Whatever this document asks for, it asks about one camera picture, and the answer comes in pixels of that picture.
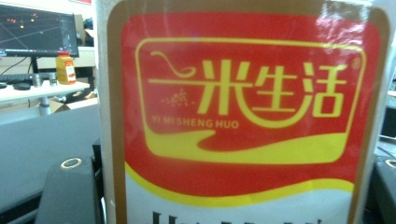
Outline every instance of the computer monitor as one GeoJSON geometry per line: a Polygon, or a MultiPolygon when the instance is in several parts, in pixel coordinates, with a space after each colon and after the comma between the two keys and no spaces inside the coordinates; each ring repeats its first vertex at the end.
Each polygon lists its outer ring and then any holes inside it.
{"type": "Polygon", "coordinates": [[[0,3],[0,57],[78,57],[73,13],[0,3]]]}

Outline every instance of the plastic packaging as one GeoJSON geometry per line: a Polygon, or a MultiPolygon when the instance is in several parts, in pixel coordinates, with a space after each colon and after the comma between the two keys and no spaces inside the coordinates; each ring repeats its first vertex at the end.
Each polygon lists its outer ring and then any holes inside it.
{"type": "Polygon", "coordinates": [[[60,84],[70,85],[76,83],[76,72],[73,58],[69,52],[60,51],[56,57],[56,74],[60,84]]]}
{"type": "Polygon", "coordinates": [[[95,4],[109,222],[361,223],[390,1],[95,4]]]}

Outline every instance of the wall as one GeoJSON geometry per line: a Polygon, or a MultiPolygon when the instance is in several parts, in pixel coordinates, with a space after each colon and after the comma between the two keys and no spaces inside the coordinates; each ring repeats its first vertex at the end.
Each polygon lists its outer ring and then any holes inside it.
{"type": "Polygon", "coordinates": [[[93,6],[70,0],[0,0],[0,3],[37,7],[60,12],[73,12],[76,15],[82,15],[84,19],[94,18],[93,6]]]}

